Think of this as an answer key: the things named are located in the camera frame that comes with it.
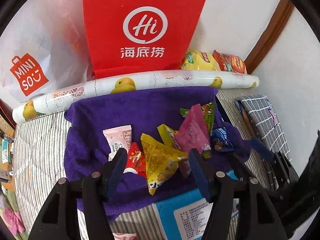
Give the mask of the blue snack packet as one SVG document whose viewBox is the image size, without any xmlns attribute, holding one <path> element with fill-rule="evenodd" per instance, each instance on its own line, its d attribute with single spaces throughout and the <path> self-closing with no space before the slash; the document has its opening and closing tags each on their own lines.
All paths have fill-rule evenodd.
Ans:
<svg viewBox="0 0 320 240">
<path fill-rule="evenodd" d="M 234 146 L 228 137 L 227 129 L 225 127 L 213 129 L 210 133 L 210 142 L 217 152 L 234 151 Z"/>
</svg>

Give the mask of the pink panda snack bag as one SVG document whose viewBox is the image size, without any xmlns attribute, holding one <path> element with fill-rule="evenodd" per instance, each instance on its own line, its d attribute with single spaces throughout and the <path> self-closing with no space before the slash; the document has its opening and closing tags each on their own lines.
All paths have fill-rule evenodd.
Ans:
<svg viewBox="0 0 320 240">
<path fill-rule="evenodd" d="M 135 233 L 113 233 L 115 240 L 136 240 L 137 235 Z"/>
</svg>

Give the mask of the green triangular snack packet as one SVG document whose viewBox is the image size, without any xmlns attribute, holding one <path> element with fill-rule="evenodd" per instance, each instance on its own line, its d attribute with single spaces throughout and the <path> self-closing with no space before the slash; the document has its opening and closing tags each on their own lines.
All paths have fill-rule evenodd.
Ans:
<svg viewBox="0 0 320 240">
<path fill-rule="evenodd" d="M 178 130 L 179 133 L 192 129 L 202 133 L 204 137 L 209 137 L 215 119 L 214 102 L 205 105 L 196 104 L 191 109 L 181 108 L 180 114 L 184 120 Z"/>
</svg>

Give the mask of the pink yellow snack bag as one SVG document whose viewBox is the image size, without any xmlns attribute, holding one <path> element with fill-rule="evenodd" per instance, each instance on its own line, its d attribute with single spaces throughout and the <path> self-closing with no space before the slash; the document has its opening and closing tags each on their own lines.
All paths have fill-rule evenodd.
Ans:
<svg viewBox="0 0 320 240">
<path fill-rule="evenodd" d="M 187 129 L 179 133 L 165 124 L 157 127 L 159 135 L 166 146 L 188 153 L 191 149 L 195 148 L 206 159 L 211 158 L 211 146 L 209 137 L 204 137 L 202 133 L 195 130 Z"/>
</svg>

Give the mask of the yellow triangular snack packet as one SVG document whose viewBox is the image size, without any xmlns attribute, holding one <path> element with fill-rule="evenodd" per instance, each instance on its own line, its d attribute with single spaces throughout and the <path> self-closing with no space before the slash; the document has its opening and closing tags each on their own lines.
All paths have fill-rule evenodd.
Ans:
<svg viewBox="0 0 320 240">
<path fill-rule="evenodd" d="M 145 133 L 142 133 L 140 140 L 145 154 L 146 182 L 149 194 L 153 196 L 156 190 L 176 173 L 179 162 L 187 159 L 188 155 Z"/>
</svg>

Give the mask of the red small snack packet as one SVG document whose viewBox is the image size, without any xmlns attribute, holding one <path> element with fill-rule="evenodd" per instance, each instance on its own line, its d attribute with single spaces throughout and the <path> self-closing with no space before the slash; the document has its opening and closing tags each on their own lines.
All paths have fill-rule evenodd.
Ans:
<svg viewBox="0 0 320 240">
<path fill-rule="evenodd" d="M 133 173 L 146 178 L 146 161 L 143 151 L 133 142 L 127 154 L 127 163 L 124 173 Z"/>
</svg>

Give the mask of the pale pink small packet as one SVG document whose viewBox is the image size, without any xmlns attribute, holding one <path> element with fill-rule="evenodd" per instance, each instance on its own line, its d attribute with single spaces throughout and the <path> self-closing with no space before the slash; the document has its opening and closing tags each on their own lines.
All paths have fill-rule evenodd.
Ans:
<svg viewBox="0 0 320 240">
<path fill-rule="evenodd" d="M 103 130 L 110 153 L 108 154 L 108 161 L 111 161 L 120 148 L 129 151 L 132 144 L 132 128 L 131 125 L 119 126 Z"/>
</svg>

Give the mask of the grey checked folded cloth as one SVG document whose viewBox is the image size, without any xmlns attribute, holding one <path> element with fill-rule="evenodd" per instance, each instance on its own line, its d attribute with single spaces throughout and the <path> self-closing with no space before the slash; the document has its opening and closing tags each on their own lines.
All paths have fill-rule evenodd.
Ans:
<svg viewBox="0 0 320 240">
<path fill-rule="evenodd" d="M 287 139 L 268 97 L 241 96 L 235 99 L 235 105 L 247 115 L 255 135 L 269 151 L 281 152 L 292 161 Z"/>
</svg>

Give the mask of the blue tissue box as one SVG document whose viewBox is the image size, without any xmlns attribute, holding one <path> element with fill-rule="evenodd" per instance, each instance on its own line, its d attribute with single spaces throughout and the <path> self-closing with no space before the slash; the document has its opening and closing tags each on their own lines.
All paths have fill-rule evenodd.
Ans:
<svg viewBox="0 0 320 240">
<path fill-rule="evenodd" d="M 212 207 L 199 189 L 152 205 L 164 239 L 201 239 Z"/>
</svg>

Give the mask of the orange chips bag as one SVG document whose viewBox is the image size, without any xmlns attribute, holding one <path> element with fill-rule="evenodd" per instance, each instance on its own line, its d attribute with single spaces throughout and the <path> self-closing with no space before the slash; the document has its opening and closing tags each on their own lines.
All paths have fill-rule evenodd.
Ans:
<svg viewBox="0 0 320 240">
<path fill-rule="evenodd" d="M 247 74 L 246 65 L 240 57 L 222 54 L 216 50 L 213 52 L 213 57 L 218 63 L 221 71 Z"/>
</svg>

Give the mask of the purple towel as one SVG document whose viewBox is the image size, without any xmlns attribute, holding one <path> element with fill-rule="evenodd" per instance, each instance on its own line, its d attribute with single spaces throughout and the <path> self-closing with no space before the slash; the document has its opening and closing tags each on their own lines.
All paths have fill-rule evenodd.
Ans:
<svg viewBox="0 0 320 240">
<path fill-rule="evenodd" d="M 65 112 L 65 119 L 72 124 L 64 156 L 67 179 L 79 180 L 99 171 L 107 162 L 110 147 L 103 130 L 129 125 L 134 142 L 139 142 L 142 134 L 159 140 L 159 125 L 179 129 L 183 122 L 180 109 L 213 102 L 217 92 L 212 87 L 172 87 L 97 96 L 73 103 Z M 177 172 L 155 194 L 149 194 L 144 177 L 126 173 L 116 193 L 104 204 L 105 213 L 112 222 L 122 213 L 195 188 L 193 176 L 183 178 Z"/>
</svg>

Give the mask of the yellow chips bag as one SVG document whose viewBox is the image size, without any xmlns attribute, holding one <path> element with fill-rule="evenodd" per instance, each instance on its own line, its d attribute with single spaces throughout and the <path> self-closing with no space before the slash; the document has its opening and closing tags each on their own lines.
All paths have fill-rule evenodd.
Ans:
<svg viewBox="0 0 320 240">
<path fill-rule="evenodd" d="M 181 65 L 182 70 L 220 71 L 212 54 L 192 50 L 187 52 Z"/>
</svg>

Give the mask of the red paper shopping bag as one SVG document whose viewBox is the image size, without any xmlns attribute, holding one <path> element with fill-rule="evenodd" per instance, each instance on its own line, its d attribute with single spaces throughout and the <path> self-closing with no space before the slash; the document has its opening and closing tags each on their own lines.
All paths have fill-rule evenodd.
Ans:
<svg viewBox="0 0 320 240">
<path fill-rule="evenodd" d="M 96 78 L 180 68 L 206 0 L 83 0 Z"/>
</svg>

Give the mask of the white plastic Miniso bag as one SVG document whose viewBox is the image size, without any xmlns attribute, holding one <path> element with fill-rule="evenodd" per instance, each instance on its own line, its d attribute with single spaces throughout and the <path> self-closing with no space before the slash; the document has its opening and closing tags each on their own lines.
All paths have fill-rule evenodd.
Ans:
<svg viewBox="0 0 320 240">
<path fill-rule="evenodd" d="M 1 87 L 20 103 L 91 73 L 82 0 L 26 0 L 1 33 Z"/>
</svg>

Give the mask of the brown door frame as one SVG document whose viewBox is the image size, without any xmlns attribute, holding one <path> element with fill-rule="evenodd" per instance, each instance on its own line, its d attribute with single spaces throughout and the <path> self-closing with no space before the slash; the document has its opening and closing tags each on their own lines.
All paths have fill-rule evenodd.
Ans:
<svg viewBox="0 0 320 240">
<path fill-rule="evenodd" d="M 263 61 L 284 30 L 295 6 L 289 0 L 280 0 L 270 21 L 255 46 L 245 59 L 247 73 L 252 74 Z"/>
</svg>

